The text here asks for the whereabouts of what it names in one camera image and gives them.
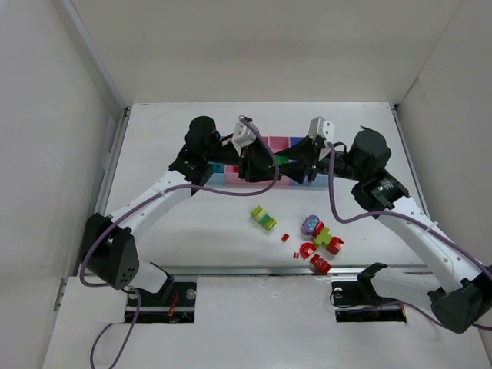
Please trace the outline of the teal lego brick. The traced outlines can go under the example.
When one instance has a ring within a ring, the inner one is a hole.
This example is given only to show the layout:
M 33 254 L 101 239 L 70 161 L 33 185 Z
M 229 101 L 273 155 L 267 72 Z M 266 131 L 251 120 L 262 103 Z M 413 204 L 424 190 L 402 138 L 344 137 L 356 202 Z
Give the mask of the teal lego brick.
M 220 163 L 212 163 L 214 173 L 224 173 L 224 165 Z

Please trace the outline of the green lime lego pair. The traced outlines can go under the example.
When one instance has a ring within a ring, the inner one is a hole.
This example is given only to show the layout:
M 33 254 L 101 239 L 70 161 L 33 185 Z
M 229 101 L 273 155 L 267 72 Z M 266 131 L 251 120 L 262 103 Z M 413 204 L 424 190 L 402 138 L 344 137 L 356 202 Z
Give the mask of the green lime lego pair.
M 285 165 L 291 162 L 291 160 L 284 155 L 275 155 L 275 158 L 278 165 Z

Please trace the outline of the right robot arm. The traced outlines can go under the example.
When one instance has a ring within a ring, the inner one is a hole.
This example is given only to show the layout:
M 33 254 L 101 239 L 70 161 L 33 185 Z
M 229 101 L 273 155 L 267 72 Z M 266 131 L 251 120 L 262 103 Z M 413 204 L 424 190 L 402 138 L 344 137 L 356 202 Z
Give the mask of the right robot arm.
M 431 311 L 440 325 L 457 334 L 491 309 L 491 268 L 455 244 L 419 208 L 409 191 L 386 170 L 391 150 L 383 135 L 362 128 L 350 147 L 338 151 L 331 131 L 308 135 L 280 151 L 289 162 L 281 173 L 303 183 L 317 173 L 328 176 L 329 186 L 339 177 L 355 181 L 351 193 L 364 213 L 343 219 L 336 210 L 334 190 L 329 188 L 330 206 L 340 223 L 372 217 L 393 231 L 433 273 L 430 284 L 410 281 L 406 274 L 393 272 L 382 263 L 361 272 L 358 284 L 369 294 L 368 304 L 383 298 L 384 283 L 395 280 L 407 288 L 403 297 Z

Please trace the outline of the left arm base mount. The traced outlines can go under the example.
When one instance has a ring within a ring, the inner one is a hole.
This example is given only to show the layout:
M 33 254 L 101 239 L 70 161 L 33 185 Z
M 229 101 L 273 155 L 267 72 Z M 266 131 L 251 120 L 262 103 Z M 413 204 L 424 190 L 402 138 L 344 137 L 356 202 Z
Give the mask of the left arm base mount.
M 122 291 L 127 294 L 125 305 L 125 323 L 131 323 L 136 318 L 137 323 L 143 324 L 188 324 L 194 323 L 195 302 L 197 292 L 196 280 L 175 281 L 175 278 L 167 273 L 167 281 L 163 292 L 153 294 L 149 291 L 138 289 L 141 302 L 137 310 L 138 299 L 135 292 L 129 288 Z

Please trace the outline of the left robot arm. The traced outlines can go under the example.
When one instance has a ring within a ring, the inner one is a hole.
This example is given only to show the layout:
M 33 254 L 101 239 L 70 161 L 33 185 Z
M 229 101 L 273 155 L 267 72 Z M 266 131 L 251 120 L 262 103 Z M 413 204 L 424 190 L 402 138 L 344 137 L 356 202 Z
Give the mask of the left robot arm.
M 277 159 L 250 118 L 241 116 L 230 141 L 221 140 L 214 120 L 194 118 L 184 146 L 168 170 L 143 194 L 110 215 L 93 214 L 86 222 L 80 251 L 79 280 L 86 287 L 142 291 L 160 303 L 170 297 L 174 278 L 161 267 L 141 261 L 137 243 L 177 204 L 198 191 L 209 192 L 212 165 L 240 165 L 249 154 L 265 153 L 268 176 L 279 178 Z

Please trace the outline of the lime green lego stack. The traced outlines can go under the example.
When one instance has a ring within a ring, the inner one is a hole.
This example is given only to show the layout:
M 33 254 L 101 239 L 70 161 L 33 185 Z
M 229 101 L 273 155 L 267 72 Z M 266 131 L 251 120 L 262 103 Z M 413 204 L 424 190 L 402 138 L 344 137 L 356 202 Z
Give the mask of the lime green lego stack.
M 257 206 L 252 210 L 251 218 L 254 219 L 266 231 L 270 231 L 277 224 L 277 221 L 272 218 L 261 206 Z

